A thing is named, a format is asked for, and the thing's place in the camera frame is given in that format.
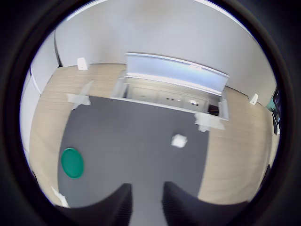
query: gray floor mat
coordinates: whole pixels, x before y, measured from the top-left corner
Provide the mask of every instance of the gray floor mat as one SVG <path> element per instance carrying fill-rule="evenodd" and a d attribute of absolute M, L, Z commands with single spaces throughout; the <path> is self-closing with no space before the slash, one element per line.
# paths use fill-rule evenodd
<path fill-rule="evenodd" d="M 198 131 L 192 113 L 90 97 L 91 105 L 72 110 L 58 164 L 59 192 L 70 207 L 96 203 L 123 183 L 133 185 L 133 226 L 166 225 L 164 181 L 197 196 L 206 162 L 209 132 Z M 175 134 L 187 137 L 184 148 L 170 145 Z M 67 147 L 80 151 L 84 173 L 69 178 L 61 165 Z"/>

